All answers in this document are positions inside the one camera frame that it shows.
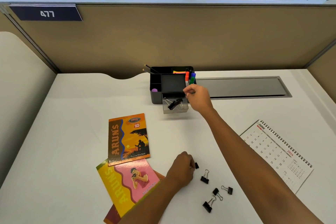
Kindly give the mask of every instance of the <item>person's left hand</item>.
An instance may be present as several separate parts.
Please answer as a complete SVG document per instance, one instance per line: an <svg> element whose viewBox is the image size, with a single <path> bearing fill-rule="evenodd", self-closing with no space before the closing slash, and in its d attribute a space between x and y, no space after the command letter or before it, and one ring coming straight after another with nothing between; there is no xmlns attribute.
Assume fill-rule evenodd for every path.
<svg viewBox="0 0 336 224"><path fill-rule="evenodd" d="M193 157L186 151L179 154L170 167L166 180L177 184L177 188L181 189L187 186L194 177L195 162Z"/></svg>

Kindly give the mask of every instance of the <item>calendar page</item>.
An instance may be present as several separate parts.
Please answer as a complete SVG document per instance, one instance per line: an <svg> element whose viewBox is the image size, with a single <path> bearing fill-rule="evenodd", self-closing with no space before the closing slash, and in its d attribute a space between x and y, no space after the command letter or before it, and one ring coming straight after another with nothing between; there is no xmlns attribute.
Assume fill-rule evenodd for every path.
<svg viewBox="0 0 336 224"><path fill-rule="evenodd" d="M262 120L256 121L240 137L295 194L313 171L313 166Z"/></svg>

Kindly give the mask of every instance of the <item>hand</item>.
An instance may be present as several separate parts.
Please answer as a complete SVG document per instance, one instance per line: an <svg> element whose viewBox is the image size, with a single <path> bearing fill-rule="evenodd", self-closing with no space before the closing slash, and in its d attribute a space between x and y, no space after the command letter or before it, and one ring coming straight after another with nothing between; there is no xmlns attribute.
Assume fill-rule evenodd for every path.
<svg viewBox="0 0 336 224"><path fill-rule="evenodd" d="M187 186L194 177L195 162L193 157L186 151L179 154L170 167L166 180L176 184L177 189Z"/></svg>
<svg viewBox="0 0 336 224"><path fill-rule="evenodd" d="M201 115L213 109L207 88L204 88L197 84L190 84L188 87L184 88L183 91L184 93L186 93L187 99L189 100L191 107L195 111L198 111Z"/></svg>

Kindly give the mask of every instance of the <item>oval logo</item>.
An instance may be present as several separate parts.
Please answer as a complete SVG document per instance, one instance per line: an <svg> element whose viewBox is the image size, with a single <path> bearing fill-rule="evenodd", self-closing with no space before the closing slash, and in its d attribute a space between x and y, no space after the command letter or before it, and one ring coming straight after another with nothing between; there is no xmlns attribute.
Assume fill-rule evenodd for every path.
<svg viewBox="0 0 336 224"><path fill-rule="evenodd" d="M136 122L138 122L139 120L141 120L141 118L132 118L132 119L129 119L128 122L136 123Z"/></svg>

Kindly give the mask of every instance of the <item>red marker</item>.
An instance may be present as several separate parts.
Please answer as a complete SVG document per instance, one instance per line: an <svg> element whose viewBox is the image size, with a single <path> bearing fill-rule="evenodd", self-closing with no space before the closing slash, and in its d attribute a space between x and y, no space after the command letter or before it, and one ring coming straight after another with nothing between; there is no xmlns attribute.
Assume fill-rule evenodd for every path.
<svg viewBox="0 0 336 224"><path fill-rule="evenodd" d="M184 79L184 81L185 81L185 86L187 87L189 85L189 71L187 71L185 73L185 79Z"/></svg>

